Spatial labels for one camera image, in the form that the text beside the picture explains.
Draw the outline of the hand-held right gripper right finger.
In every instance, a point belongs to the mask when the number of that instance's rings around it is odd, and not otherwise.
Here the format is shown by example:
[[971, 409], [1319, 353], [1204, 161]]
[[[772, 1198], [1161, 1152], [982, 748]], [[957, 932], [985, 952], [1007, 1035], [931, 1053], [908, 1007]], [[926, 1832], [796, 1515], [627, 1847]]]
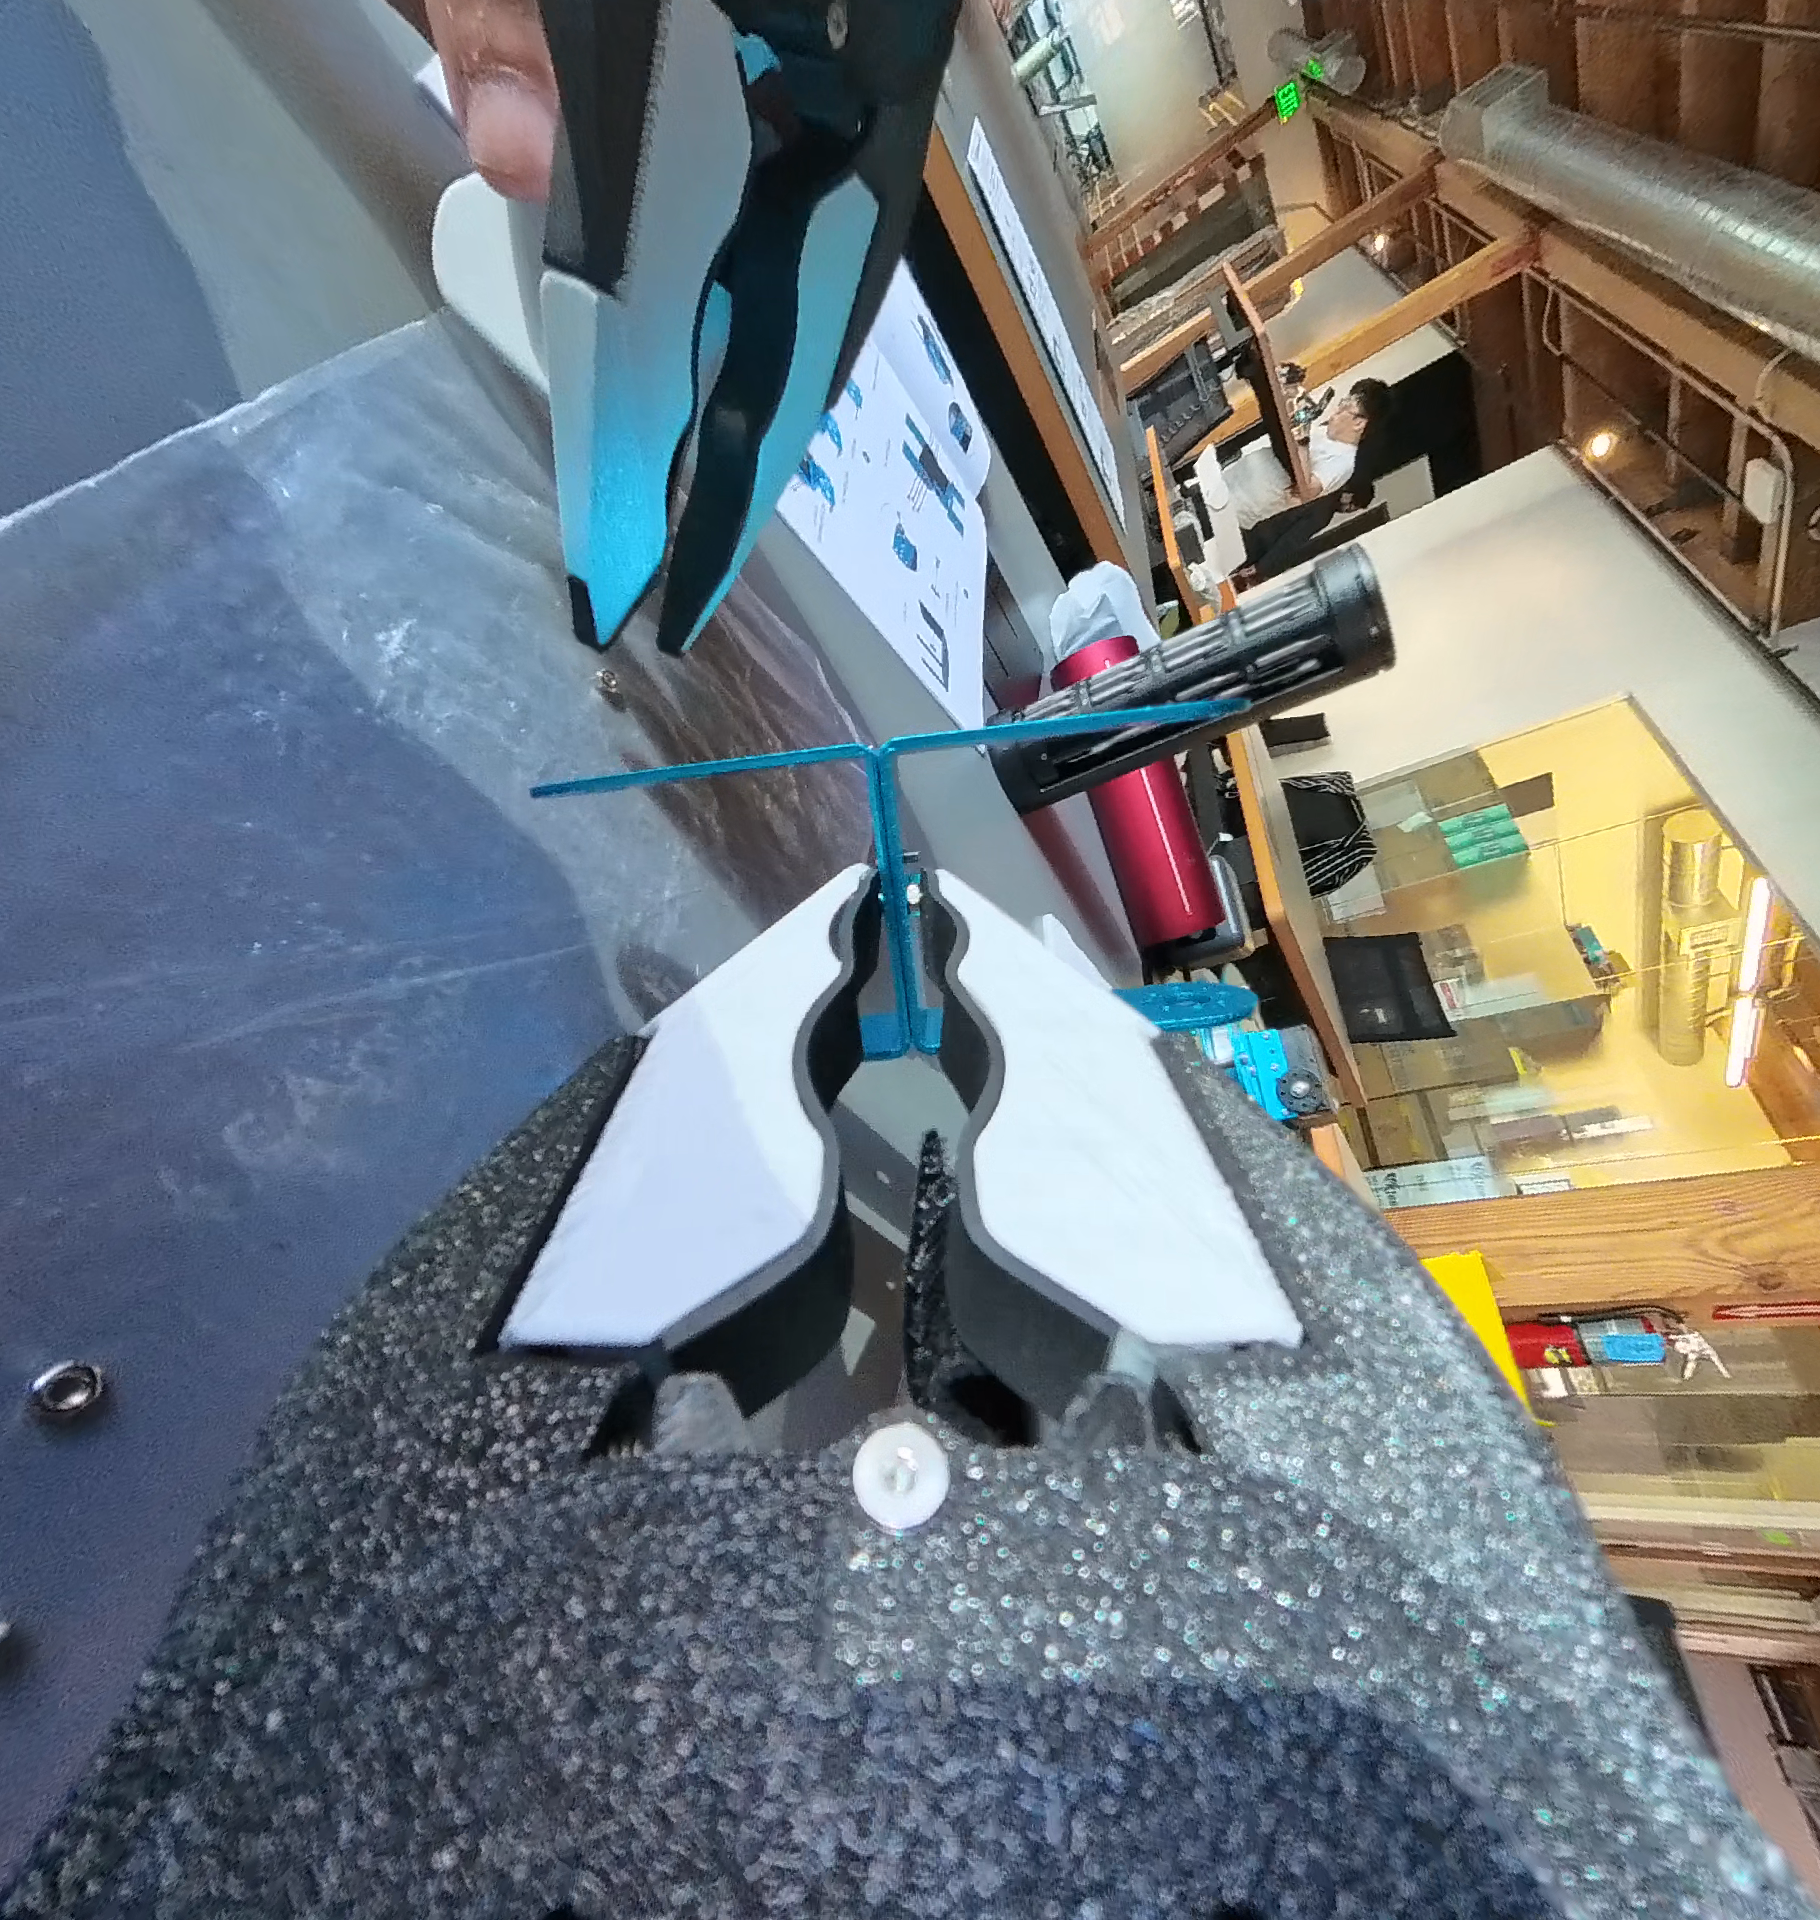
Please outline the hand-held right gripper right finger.
[[1294, 1351], [1303, 1329], [1158, 1028], [950, 873], [936, 1063], [961, 1105], [950, 1315], [990, 1368]]

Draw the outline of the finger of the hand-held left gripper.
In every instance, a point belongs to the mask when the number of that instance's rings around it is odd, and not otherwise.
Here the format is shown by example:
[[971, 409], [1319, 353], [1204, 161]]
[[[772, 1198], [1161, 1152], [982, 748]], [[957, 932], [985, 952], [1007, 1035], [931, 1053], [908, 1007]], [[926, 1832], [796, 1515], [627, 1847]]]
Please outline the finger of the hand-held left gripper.
[[699, 410], [713, 265], [748, 186], [748, 107], [708, 3], [543, 6], [558, 118], [543, 376], [572, 624], [604, 650], [655, 587]]
[[876, 226], [854, 140], [805, 125], [753, 163], [719, 276], [723, 351], [665, 559], [655, 640], [667, 656], [705, 630], [808, 451]]

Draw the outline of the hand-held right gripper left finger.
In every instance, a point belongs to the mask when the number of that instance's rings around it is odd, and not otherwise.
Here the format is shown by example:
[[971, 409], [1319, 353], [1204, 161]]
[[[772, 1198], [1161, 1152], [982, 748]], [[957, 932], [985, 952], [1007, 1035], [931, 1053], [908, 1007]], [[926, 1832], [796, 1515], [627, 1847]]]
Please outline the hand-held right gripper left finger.
[[863, 1063], [873, 873], [835, 873], [665, 1007], [506, 1300], [503, 1354], [812, 1368], [850, 1310], [832, 1115]]

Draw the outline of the blue metal bracket assembly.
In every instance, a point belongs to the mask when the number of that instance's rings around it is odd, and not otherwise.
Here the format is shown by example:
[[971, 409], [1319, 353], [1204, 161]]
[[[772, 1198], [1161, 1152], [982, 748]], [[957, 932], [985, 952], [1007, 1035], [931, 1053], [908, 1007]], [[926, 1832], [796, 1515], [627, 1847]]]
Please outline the blue metal bracket assembly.
[[541, 780], [530, 786], [533, 802], [563, 799], [602, 799], [640, 789], [682, 786], [705, 780], [769, 775], [802, 767], [852, 762], [860, 767], [872, 822], [872, 853], [886, 958], [891, 986], [891, 1011], [862, 1019], [863, 1057], [872, 1063], [890, 1063], [912, 1053], [934, 1057], [944, 1037], [944, 1014], [923, 1000], [923, 967], [917, 946], [908, 890], [914, 878], [930, 896], [934, 870], [912, 873], [900, 828], [897, 762], [912, 756], [952, 755], [988, 748], [993, 764], [1024, 762], [1024, 750], [1052, 746], [1060, 740], [1096, 739], [1104, 746], [1096, 772], [1104, 779], [1123, 775], [1127, 750], [1140, 750], [1144, 761], [1171, 756], [1194, 739], [1209, 737], [1244, 710], [1242, 700], [1182, 700], [1123, 708], [1068, 708], [1060, 715], [1036, 715], [975, 730], [910, 733], [884, 742], [832, 742], [782, 753], [729, 756], [719, 761], [682, 762], [640, 768], [621, 775], [599, 775], [565, 780]]

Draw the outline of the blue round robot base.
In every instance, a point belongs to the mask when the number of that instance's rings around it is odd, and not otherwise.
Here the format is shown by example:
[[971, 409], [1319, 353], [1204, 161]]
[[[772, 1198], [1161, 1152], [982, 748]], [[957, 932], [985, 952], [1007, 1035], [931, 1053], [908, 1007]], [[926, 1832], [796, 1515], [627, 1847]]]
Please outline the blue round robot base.
[[1207, 973], [1113, 995], [1158, 1033], [1194, 1040], [1201, 1059], [1272, 1121], [1305, 1128], [1335, 1117], [1335, 1082], [1314, 1031], [1265, 1024], [1250, 989]]

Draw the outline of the person's left hand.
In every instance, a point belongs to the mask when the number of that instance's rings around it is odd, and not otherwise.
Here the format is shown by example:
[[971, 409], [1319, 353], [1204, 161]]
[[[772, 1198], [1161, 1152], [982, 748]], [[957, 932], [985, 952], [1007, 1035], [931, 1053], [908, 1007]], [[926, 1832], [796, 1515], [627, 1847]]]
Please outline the person's left hand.
[[560, 89], [539, 3], [420, 6], [471, 170], [500, 196], [548, 201]]

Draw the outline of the white instruction sheet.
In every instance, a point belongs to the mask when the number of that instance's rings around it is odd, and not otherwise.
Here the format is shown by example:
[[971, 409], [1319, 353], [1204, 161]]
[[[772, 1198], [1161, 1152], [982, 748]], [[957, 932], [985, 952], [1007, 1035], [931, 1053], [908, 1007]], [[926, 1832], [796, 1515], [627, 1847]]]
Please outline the white instruction sheet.
[[900, 262], [778, 519], [966, 730], [985, 716], [992, 455], [961, 361]]

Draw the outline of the wooden partition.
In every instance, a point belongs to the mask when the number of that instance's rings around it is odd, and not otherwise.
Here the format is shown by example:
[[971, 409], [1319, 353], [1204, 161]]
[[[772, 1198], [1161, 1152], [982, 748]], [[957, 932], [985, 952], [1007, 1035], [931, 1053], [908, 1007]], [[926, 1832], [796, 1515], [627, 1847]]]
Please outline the wooden partition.
[[1002, 579], [1036, 597], [1096, 562], [1147, 585], [1112, 348], [1073, 209], [988, 3], [959, 6], [922, 166], [914, 276], [992, 449], [983, 511]]

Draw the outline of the red cylindrical container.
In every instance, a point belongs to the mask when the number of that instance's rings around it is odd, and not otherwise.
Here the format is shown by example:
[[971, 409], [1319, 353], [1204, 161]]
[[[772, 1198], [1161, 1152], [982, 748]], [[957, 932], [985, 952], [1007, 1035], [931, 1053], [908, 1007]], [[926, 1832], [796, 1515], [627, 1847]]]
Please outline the red cylindrical container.
[[1142, 952], [1194, 943], [1223, 924], [1225, 902], [1176, 761], [1102, 783], [1087, 802]]

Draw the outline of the yellow bin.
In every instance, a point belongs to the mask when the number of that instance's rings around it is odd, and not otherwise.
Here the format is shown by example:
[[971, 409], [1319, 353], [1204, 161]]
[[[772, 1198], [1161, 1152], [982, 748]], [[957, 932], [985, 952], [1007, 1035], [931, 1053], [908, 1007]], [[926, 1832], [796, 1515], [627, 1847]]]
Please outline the yellow bin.
[[1479, 1252], [1450, 1252], [1422, 1257], [1420, 1264], [1481, 1345], [1516, 1399], [1528, 1404], [1528, 1385], [1495, 1299], [1495, 1278], [1488, 1261]]

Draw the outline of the white crumpled bag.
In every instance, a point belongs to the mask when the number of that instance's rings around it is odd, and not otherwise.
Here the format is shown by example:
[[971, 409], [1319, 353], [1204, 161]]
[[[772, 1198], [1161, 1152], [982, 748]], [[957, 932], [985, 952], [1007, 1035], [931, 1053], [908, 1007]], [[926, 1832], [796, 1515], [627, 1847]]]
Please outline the white crumpled bag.
[[1073, 575], [1048, 617], [1052, 661], [1110, 640], [1130, 640], [1142, 655], [1158, 645], [1153, 604], [1146, 604], [1134, 575], [1110, 560]]

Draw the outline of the large clear plastic bag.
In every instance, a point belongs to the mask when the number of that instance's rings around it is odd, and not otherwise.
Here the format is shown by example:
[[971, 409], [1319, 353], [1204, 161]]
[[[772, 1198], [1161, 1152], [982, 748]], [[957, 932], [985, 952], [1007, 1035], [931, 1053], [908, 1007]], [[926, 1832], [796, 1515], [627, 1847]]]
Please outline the large clear plastic bag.
[[751, 587], [577, 645], [539, 439], [424, 319], [0, 522], [0, 1880], [337, 1309], [863, 851], [848, 767], [530, 797], [857, 733]]

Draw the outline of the silver ventilation duct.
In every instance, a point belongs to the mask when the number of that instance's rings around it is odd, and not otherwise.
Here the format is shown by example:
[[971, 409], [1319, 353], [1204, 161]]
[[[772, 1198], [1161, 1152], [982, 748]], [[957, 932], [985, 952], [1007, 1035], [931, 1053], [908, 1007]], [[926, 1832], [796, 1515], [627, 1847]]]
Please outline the silver ventilation duct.
[[1551, 102], [1507, 63], [1443, 108], [1440, 153], [1820, 366], [1820, 193]]

